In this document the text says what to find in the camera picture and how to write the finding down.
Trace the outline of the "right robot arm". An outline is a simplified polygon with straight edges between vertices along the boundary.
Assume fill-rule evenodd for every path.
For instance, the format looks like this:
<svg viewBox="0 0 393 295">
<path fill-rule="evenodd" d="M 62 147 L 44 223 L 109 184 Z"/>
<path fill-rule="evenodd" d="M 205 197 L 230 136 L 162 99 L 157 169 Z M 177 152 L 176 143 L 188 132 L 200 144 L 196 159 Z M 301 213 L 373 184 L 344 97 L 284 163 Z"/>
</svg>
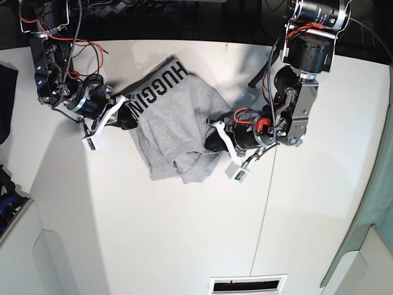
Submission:
<svg viewBox="0 0 393 295">
<path fill-rule="evenodd" d="M 126 98 L 112 95 L 100 70 L 106 51 L 80 36 L 82 1 L 77 2 L 77 23 L 73 33 L 65 33 L 71 20 L 69 1 L 20 1 L 19 20 L 23 33 L 30 35 L 37 98 L 42 105 L 83 126 L 86 135 L 105 126 L 122 130 L 136 128 L 136 119 L 125 106 Z M 81 74 L 73 63 L 75 47 L 92 47 L 96 70 Z"/>
</svg>

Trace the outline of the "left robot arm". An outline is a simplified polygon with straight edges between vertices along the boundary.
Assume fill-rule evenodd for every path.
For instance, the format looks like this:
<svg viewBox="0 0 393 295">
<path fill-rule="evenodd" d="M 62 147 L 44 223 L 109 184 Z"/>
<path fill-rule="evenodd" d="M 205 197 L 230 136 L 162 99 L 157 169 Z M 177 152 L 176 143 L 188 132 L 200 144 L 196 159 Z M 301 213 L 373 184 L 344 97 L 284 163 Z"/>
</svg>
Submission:
<svg viewBox="0 0 393 295">
<path fill-rule="evenodd" d="M 211 152 L 226 151 L 245 167 L 278 145 L 299 146 L 317 97 L 318 74 L 330 71 L 338 36 L 351 17 L 349 1 L 288 1 L 285 32 L 249 86 L 261 83 L 265 105 L 209 119 Z"/>
</svg>

